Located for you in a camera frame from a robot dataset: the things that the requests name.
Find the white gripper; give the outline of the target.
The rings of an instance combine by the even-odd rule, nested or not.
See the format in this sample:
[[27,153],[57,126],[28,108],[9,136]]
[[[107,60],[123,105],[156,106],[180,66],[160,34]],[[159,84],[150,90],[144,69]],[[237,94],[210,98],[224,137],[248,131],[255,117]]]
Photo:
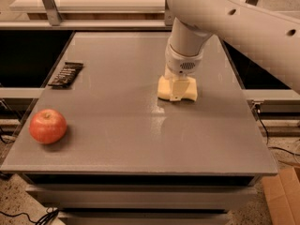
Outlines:
[[194,73],[203,59],[203,52],[195,56],[184,56],[176,52],[170,44],[165,51],[166,66],[164,78],[170,79],[170,101],[188,98],[189,79],[174,78]]

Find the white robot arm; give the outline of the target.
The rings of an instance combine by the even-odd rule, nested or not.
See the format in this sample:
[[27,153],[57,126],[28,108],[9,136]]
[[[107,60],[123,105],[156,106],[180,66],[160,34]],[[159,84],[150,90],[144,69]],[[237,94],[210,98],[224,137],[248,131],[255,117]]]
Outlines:
[[239,0],[166,0],[174,16],[168,48],[196,57],[214,34],[300,92],[300,21]]

